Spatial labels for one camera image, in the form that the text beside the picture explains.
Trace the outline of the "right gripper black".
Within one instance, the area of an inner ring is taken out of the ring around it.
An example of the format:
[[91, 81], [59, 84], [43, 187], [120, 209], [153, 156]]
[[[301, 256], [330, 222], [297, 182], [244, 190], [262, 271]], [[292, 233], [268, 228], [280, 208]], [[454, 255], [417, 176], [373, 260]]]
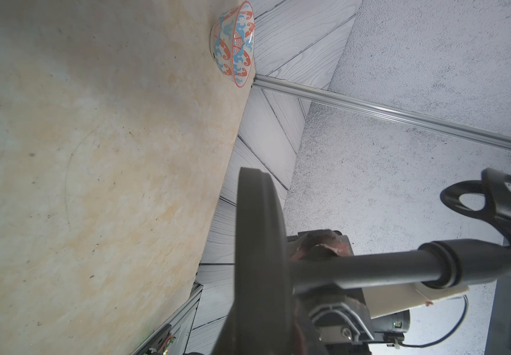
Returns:
[[[287, 238], [291, 261], [353, 257], [348, 237], [340, 231], [319, 229]], [[373, 318], [361, 288], [325, 286], [299, 296], [320, 344], [328, 354], [370, 354], [370, 345], [395, 346], [405, 340], [410, 311]]]

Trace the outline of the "black microphone stand pole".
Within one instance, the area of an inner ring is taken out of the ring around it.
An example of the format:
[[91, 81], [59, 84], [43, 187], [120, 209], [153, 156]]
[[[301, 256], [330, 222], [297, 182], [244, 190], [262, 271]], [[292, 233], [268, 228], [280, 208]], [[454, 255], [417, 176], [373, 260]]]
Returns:
[[424, 243], [414, 251], [296, 260], [289, 264], [294, 291], [406, 283], [445, 289], [490, 283], [511, 273], [511, 175], [487, 168], [480, 180], [455, 183], [440, 199], [450, 210], [494, 227], [507, 245], [461, 239]]

